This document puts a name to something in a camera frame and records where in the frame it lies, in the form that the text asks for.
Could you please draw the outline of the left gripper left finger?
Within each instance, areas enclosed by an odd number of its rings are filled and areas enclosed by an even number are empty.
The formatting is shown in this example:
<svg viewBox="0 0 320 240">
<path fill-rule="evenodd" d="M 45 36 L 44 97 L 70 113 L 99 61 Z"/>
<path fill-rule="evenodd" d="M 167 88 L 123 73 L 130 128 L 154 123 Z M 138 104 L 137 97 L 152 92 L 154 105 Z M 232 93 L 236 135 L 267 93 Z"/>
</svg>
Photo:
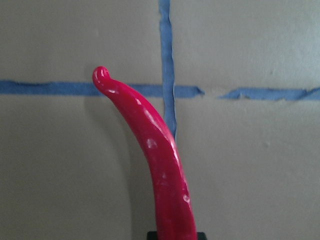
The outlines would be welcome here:
<svg viewBox="0 0 320 240">
<path fill-rule="evenodd" d="M 148 231 L 146 234 L 147 240 L 158 240 L 158 235 L 156 231 Z"/>
</svg>

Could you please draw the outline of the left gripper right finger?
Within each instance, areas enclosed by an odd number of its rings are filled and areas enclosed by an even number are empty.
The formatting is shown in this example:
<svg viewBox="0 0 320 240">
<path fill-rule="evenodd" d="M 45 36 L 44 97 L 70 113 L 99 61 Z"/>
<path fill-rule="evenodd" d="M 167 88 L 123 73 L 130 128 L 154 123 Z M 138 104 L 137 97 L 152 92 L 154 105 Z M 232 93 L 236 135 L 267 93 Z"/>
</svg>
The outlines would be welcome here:
<svg viewBox="0 0 320 240">
<path fill-rule="evenodd" d="M 197 232 L 197 239 L 198 240 L 207 240 L 207 236 L 204 232 Z"/>
</svg>

